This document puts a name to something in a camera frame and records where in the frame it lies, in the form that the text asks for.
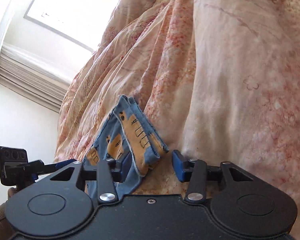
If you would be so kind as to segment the left hand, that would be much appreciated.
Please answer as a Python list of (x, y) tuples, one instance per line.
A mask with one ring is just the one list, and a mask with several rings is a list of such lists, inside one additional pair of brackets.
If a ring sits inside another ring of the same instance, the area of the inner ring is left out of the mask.
[(18, 192), (18, 190), (16, 187), (10, 187), (7, 191), (7, 199), (10, 199), (17, 192)]

